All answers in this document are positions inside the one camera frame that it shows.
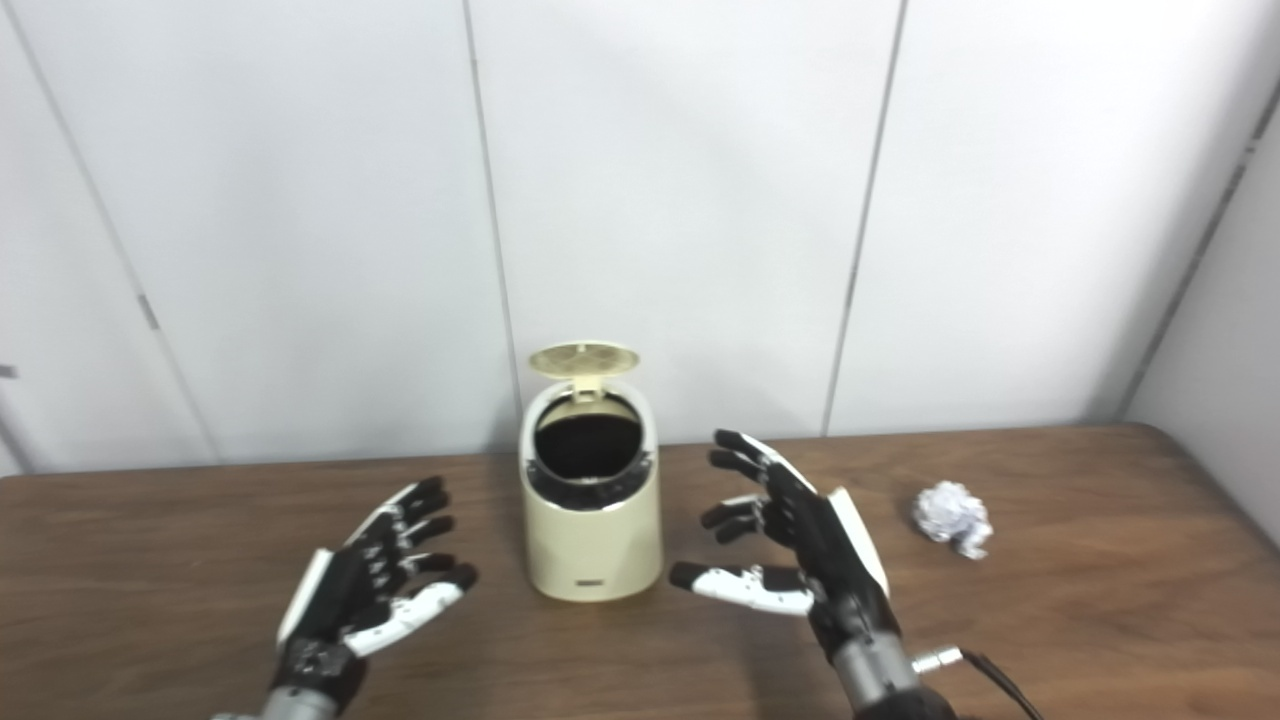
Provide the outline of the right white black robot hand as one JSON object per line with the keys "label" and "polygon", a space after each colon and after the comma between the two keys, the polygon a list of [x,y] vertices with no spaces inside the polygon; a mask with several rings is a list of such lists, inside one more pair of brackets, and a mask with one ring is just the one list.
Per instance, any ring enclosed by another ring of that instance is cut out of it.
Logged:
{"label": "right white black robot hand", "polygon": [[718,544],[763,536],[794,553],[791,568],[675,562],[672,585],[759,612],[804,616],[827,659],[854,641],[901,641],[874,542],[845,489],[820,493],[783,455],[737,430],[718,429],[713,468],[759,486],[707,510]]}

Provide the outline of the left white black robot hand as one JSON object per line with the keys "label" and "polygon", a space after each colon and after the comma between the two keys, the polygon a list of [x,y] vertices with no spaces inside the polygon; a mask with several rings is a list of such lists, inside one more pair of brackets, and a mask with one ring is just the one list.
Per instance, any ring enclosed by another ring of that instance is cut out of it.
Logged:
{"label": "left white black robot hand", "polygon": [[420,544],[454,528],[442,477],[378,505],[338,548],[316,550],[276,630],[264,719],[342,719],[375,653],[458,603],[477,569]]}

